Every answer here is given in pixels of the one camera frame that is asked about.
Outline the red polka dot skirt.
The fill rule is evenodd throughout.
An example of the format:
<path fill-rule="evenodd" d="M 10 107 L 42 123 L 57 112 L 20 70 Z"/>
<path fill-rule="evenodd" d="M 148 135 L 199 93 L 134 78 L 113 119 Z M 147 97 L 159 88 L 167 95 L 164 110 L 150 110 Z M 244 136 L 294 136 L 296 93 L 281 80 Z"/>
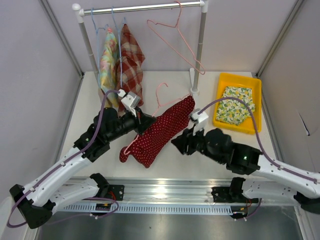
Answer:
<path fill-rule="evenodd" d="M 125 163 L 129 156 L 133 156 L 138 163 L 149 168 L 164 146 L 188 127 L 189 114 L 194 108 L 195 100 L 190 95 L 168 108 L 143 135 L 138 134 L 131 145 L 120 150 L 120 162 Z"/>

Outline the lemon print cloth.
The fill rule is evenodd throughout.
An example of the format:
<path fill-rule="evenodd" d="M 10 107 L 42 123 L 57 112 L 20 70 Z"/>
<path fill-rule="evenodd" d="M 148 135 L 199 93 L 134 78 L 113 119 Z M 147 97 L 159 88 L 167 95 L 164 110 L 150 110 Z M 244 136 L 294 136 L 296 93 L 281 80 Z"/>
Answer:
<path fill-rule="evenodd" d="M 227 86 L 222 97 L 240 99 L 252 112 L 256 110 L 256 105 L 253 102 L 253 92 L 249 87 Z M 222 123 L 238 126 L 250 116 L 248 109 L 242 103 L 234 99 L 225 99 L 219 102 L 215 119 Z"/>

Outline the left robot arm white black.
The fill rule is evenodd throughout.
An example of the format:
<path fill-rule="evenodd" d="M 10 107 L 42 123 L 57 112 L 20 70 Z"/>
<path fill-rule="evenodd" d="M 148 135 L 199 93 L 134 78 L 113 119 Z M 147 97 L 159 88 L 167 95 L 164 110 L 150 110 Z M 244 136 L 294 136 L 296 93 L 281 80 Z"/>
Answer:
<path fill-rule="evenodd" d="M 141 135 L 156 122 L 154 116 L 143 113 L 139 107 L 135 111 L 135 114 L 126 112 L 119 117 L 113 108 L 101 109 L 65 156 L 34 181 L 11 187 L 9 192 L 14 200 L 13 208 L 18 209 L 24 218 L 22 226 L 36 229 L 66 206 L 81 200 L 103 200 L 108 197 L 110 184 L 100 173 L 93 173 L 66 190 L 61 187 L 109 151 L 112 141 L 131 131 Z"/>

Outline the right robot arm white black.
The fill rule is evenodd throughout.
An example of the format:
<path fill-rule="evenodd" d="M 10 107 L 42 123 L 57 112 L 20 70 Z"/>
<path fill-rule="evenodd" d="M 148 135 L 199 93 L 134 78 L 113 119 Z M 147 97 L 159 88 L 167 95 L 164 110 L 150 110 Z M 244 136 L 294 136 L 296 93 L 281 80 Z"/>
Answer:
<path fill-rule="evenodd" d="M 198 152 L 224 165 L 237 176 L 228 187 L 213 187 L 215 203 L 258 203 L 260 199 L 298 203 L 313 214 L 320 213 L 320 175 L 277 160 L 268 160 L 252 146 L 232 141 L 219 128 L 205 133 L 185 129 L 171 143 L 182 155 Z"/>

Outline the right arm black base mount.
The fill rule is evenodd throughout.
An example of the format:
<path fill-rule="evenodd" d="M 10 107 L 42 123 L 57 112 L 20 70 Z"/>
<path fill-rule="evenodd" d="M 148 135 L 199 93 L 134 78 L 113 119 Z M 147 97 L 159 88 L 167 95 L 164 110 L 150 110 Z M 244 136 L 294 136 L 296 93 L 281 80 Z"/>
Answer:
<path fill-rule="evenodd" d="M 258 198 L 247 198 L 241 189 L 233 189 L 230 186 L 215 186 L 211 195 L 215 203 L 253 203 L 259 202 Z"/>

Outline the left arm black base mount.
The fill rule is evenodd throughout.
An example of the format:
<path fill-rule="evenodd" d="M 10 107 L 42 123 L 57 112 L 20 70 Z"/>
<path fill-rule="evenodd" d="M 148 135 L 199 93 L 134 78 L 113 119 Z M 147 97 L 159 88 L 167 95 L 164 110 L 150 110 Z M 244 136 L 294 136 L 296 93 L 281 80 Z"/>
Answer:
<path fill-rule="evenodd" d="M 124 198 L 125 186 L 119 184 L 107 184 L 99 188 L 96 198 L 113 199 L 122 201 Z"/>

